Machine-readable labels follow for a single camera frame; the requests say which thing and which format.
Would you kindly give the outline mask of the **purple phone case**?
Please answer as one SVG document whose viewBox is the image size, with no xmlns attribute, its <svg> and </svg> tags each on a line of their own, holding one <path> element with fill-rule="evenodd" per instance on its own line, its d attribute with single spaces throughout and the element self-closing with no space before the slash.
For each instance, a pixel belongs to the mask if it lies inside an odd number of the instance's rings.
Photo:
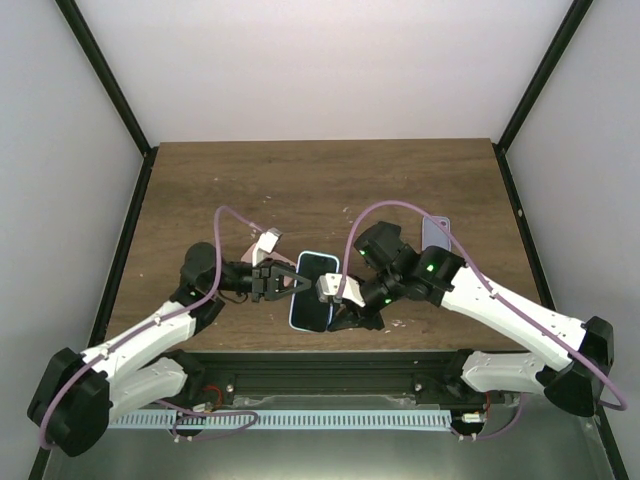
<svg viewBox="0 0 640 480">
<path fill-rule="evenodd" d="M 451 240 L 448 236 L 450 231 L 450 219 L 443 216 L 435 216 L 433 219 L 424 217 L 421 226 L 421 249 L 425 250 L 430 246 L 437 246 L 450 251 Z"/>
</svg>

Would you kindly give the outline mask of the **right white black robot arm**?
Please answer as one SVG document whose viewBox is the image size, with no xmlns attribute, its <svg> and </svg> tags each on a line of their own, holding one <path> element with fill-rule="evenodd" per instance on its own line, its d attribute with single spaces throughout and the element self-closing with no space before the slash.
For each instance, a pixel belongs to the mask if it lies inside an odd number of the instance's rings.
<svg viewBox="0 0 640 480">
<path fill-rule="evenodd" d="M 612 325 L 587 321 L 536 304 L 474 272 L 461 256 L 439 246 L 416 252 L 398 225 L 380 221 L 365 230 L 355 248 L 374 270 L 363 281 L 338 273 L 316 282 L 323 302 L 345 305 L 329 324 L 380 330 L 380 312 L 408 299 L 425 301 L 470 317 L 524 347 L 522 353 L 465 350 L 444 378 L 447 396 L 465 403 L 478 392 L 509 391 L 545 396 L 563 411 L 594 415 L 614 359 Z"/>
</svg>

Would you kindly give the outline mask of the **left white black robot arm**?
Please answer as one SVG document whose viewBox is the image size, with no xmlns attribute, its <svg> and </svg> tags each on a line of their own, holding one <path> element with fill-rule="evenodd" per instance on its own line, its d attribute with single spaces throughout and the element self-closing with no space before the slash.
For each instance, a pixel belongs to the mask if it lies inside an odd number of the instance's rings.
<svg viewBox="0 0 640 480">
<path fill-rule="evenodd" d="M 312 285 L 287 262 L 227 262 L 210 243 L 192 245 L 178 288 L 148 318 L 80 353 L 64 348 L 51 357 L 27 409 L 41 447 L 78 456 L 111 422 L 143 406 L 174 397 L 196 402 L 204 392 L 200 367 L 168 350 L 213 324 L 225 306 L 219 291 L 277 301 Z"/>
</svg>

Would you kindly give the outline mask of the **phone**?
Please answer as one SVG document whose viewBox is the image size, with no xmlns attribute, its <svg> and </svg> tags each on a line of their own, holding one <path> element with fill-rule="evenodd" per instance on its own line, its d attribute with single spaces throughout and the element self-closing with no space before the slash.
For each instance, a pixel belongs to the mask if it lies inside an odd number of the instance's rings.
<svg viewBox="0 0 640 480">
<path fill-rule="evenodd" d="M 294 330 L 322 333 L 333 317 L 333 305 L 319 300 L 316 283 L 322 275 L 337 273 L 340 260 L 337 256 L 305 250 L 297 259 L 296 273 L 308 279 L 311 286 L 292 296 L 289 326 Z"/>
</svg>

